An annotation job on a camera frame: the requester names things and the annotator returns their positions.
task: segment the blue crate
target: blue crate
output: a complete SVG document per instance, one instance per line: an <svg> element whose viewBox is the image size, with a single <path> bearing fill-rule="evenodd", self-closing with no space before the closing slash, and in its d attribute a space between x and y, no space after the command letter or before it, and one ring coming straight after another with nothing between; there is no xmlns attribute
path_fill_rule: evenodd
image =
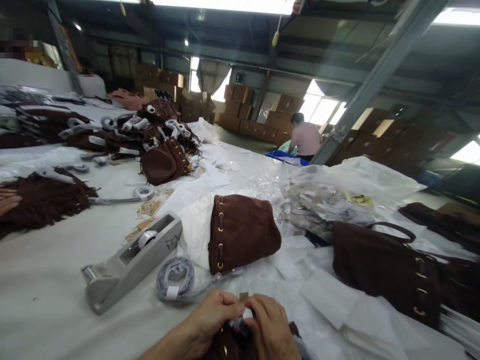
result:
<svg viewBox="0 0 480 360"><path fill-rule="evenodd" d="M272 159L277 159L277 160L280 160L280 161L284 161L284 160L281 160L279 158L299 159L299 157L290 155L288 152L284 152L284 151L281 151L281 150L275 150L275 151L267 152L265 154L265 156L269 157L269 158L272 158ZM307 166L308 164L309 164L309 162L307 160L304 160L302 158L300 159L300 165L301 166Z"/></svg>

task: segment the yellow sticker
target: yellow sticker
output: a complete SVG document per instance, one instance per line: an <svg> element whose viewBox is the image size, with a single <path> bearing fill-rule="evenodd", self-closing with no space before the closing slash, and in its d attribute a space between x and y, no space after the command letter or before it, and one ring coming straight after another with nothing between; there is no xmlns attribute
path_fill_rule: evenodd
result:
<svg viewBox="0 0 480 360"><path fill-rule="evenodd" d="M348 192L345 192L346 199L352 204L359 206L370 206L373 204L372 198L370 196L364 195L350 195Z"/></svg>

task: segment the pink shirt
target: pink shirt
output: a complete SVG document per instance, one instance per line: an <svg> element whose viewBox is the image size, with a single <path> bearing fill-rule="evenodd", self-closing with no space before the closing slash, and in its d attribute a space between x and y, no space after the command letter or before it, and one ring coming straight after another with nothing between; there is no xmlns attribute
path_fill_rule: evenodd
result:
<svg viewBox="0 0 480 360"><path fill-rule="evenodd" d="M315 155L320 149L322 135L319 129L310 122L302 122L291 132L290 146L298 148L298 155Z"/></svg>

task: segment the stack of cardboard boxes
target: stack of cardboard boxes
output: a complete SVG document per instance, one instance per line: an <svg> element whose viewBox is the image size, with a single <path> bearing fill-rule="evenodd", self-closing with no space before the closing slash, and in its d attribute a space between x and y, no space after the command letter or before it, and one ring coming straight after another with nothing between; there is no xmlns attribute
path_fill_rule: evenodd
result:
<svg viewBox="0 0 480 360"><path fill-rule="evenodd" d="M357 120L336 151L328 166L365 155L410 177L422 164L440 150L453 136L434 125L387 119L388 111L368 108Z"/></svg>
<svg viewBox="0 0 480 360"><path fill-rule="evenodd" d="M161 70L152 65L138 64L136 67L135 87L138 92L154 100L157 95L155 89L171 94L173 106L181 114L180 120L184 123L196 122L203 117L211 124L214 123L215 109L210 95L206 92L189 92L182 74Z"/></svg>
<svg viewBox="0 0 480 360"><path fill-rule="evenodd" d="M304 101L300 98L282 95L276 111L270 111L265 124L250 121L254 92L248 86L227 85L225 89L225 112L220 114L219 125L223 128L264 140L280 146L292 136L290 122L293 113L300 111Z"/></svg>
<svg viewBox="0 0 480 360"><path fill-rule="evenodd" d="M240 122L250 121L252 117L252 99L255 92L245 85L230 84L225 87L225 112L220 114L218 124L230 131L238 131Z"/></svg>

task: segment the curtain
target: curtain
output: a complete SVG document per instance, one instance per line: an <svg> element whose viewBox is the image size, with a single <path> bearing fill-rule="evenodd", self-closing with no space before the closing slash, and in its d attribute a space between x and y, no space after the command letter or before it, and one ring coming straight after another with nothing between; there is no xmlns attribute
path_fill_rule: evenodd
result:
<svg viewBox="0 0 480 360"><path fill-rule="evenodd" d="M226 62L200 59L196 73L200 90L213 94L222 85L229 71L230 65Z"/></svg>
<svg viewBox="0 0 480 360"><path fill-rule="evenodd" d="M326 97L338 102L348 102L358 89L357 86L349 86L322 80L315 80L315 82Z"/></svg>

